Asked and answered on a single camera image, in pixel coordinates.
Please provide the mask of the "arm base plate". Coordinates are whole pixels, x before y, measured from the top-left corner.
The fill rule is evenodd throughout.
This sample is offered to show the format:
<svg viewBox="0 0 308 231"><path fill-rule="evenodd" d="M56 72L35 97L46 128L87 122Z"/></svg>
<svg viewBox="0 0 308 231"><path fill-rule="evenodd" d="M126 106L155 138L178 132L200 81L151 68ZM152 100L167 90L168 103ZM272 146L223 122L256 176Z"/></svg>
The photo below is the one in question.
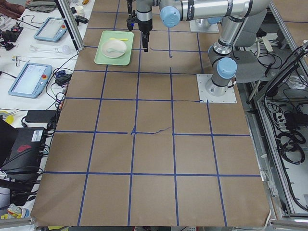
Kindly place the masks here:
<svg viewBox="0 0 308 231"><path fill-rule="evenodd" d="M230 80L225 87L212 82L212 74L197 74L199 101L202 103L237 103L234 86Z"/></svg>
<svg viewBox="0 0 308 231"><path fill-rule="evenodd" d="M219 33L218 23L220 23L222 17L211 17L203 19L191 20L190 31L193 33Z"/></svg>

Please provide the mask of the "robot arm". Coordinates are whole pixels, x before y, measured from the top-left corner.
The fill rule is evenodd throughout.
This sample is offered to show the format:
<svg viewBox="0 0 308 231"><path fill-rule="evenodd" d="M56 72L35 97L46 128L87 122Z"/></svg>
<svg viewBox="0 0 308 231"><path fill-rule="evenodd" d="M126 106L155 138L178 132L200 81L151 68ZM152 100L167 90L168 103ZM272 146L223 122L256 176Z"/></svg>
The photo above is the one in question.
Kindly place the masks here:
<svg viewBox="0 0 308 231"><path fill-rule="evenodd" d="M265 11L269 4L269 0L129 0L127 28L132 30L134 25L138 25L142 47L148 51L153 7L159 8L160 19L169 28L181 21L205 19L210 24L213 19L220 19L220 35L208 50L213 74L205 84L211 96L220 97L226 93L237 71L237 63L230 57L235 42L247 20Z"/></svg>

